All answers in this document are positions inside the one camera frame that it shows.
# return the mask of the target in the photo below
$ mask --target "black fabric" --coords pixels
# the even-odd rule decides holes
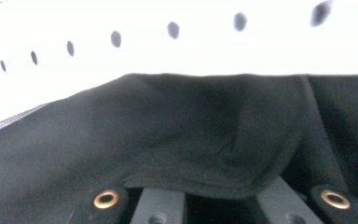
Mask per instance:
[[[358,77],[310,77],[310,84],[350,193],[358,197]]]
[[[324,190],[332,190],[350,202],[348,209],[339,209],[326,203],[321,194]],[[358,199],[345,190],[328,185],[316,186],[311,190],[312,200],[326,217],[325,223],[352,224],[358,223]]]
[[[94,199],[101,193],[113,191],[117,194],[118,200],[115,204],[106,208],[98,208],[94,204]],[[84,196],[83,201],[71,214],[67,224],[112,224],[120,223],[124,219],[124,214],[129,204],[127,191],[118,186],[106,186],[90,192]]]
[[[0,131],[0,223],[65,223],[84,195],[106,185],[243,199],[297,149],[310,185],[332,176],[345,187],[337,165],[347,158],[332,158],[341,151],[336,142],[330,150],[318,99],[329,96],[316,91],[331,84],[318,80],[129,75],[46,105]],[[332,88],[347,83],[332,80]],[[330,148],[319,151],[322,163],[318,147]],[[334,171],[316,175],[323,167],[315,165],[330,162]]]

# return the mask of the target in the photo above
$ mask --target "black dot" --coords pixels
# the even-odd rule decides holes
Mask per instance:
[[[170,37],[172,37],[172,39],[177,39],[179,36],[179,25],[176,24],[176,22],[171,21],[170,23],[168,23],[167,26],[168,29],[168,34],[170,35]]]
[[[241,32],[245,29],[246,23],[248,20],[246,19],[245,15],[243,13],[239,12],[234,16],[234,28]]]
[[[1,67],[2,67],[2,70],[4,70],[4,72],[6,72],[6,66],[5,66],[4,61],[1,61]]]
[[[114,31],[110,36],[113,46],[120,48],[121,46],[121,34],[117,31]]]
[[[109,203],[114,199],[113,195],[104,195],[100,201],[101,203]]]
[[[74,57],[75,55],[75,48],[74,48],[74,44],[69,40],[68,43],[66,43],[66,49],[68,49],[68,53],[69,55],[71,55],[72,57]]]
[[[34,64],[37,65],[36,54],[33,51],[31,52],[31,58],[32,58],[32,61],[34,62]]]
[[[286,214],[286,219],[288,221],[288,224],[307,224],[307,221],[296,214]]]
[[[331,6],[328,2],[322,2],[312,10],[310,25],[313,27],[322,25],[330,14]]]
[[[149,218],[149,224],[166,224],[167,216],[163,213],[158,213]]]
[[[328,195],[327,198],[334,203],[343,203],[344,202],[344,200],[342,200],[341,198],[339,198],[336,195]]]

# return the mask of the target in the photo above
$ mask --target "hole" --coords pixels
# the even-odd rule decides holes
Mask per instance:
[[[245,15],[243,13],[239,12],[234,16],[234,28],[241,32],[245,29],[246,23],[248,20],[246,19]]]
[[[94,205],[100,209],[110,208],[117,202],[118,194],[114,190],[106,190],[98,194],[94,199]]]
[[[34,62],[34,64],[37,65],[36,54],[33,51],[31,52],[31,58],[32,58],[32,61]]]
[[[328,198],[328,200],[330,200],[331,202],[334,202],[334,203],[343,203],[344,202],[344,200],[342,200],[341,198],[339,198],[336,195],[327,195],[327,198]]]
[[[177,39],[179,36],[179,25],[176,24],[176,22],[171,21],[170,23],[168,23],[167,26],[168,29],[168,34],[170,35],[170,37],[172,37],[172,39]]]
[[[166,224],[167,216],[163,213],[157,213],[149,218],[149,224]]]
[[[303,217],[296,214],[286,214],[286,219],[289,224],[307,224]]]
[[[112,200],[113,200],[113,196],[108,194],[108,195],[104,195],[103,197],[101,197],[100,202],[101,203],[109,203]]]
[[[313,27],[322,25],[330,14],[331,6],[328,2],[322,2],[312,10],[310,25]]]
[[[4,63],[4,61],[2,61],[2,60],[1,60],[1,67],[2,67],[2,70],[4,70],[4,72],[6,72],[5,63]]]
[[[68,49],[69,55],[71,55],[71,57],[74,57],[75,48],[74,48],[74,44],[70,40],[68,41],[68,43],[66,43],[66,49]]]
[[[117,31],[114,31],[110,36],[110,40],[112,41],[113,46],[116,48],[120,48],[121,46],[121,34]]]

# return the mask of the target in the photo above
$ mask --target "metal grommet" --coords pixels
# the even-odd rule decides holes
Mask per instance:
[[[118,202],[118,194],[114,190],[106,190],[97,195],[94,205],[97,208],[105,209],[114,206]]]
[[[348,209],[351,207],[350,201],[345,196],[329,189],[322,191],[321,198],[329,205],[338,209]]]

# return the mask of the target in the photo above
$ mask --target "white surface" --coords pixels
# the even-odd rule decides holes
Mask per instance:
[[[10,0],[0,6],[0,120],[128,73],[358,74],[358,0]],[[243,32],[233,17],[247,17]],[[169,37],[167,25],[180,26]],[[111,44],[121,33],[120,48]],[[70,57],[66,43],[75,46]],[[38,66],[31,60],[37,55]]]

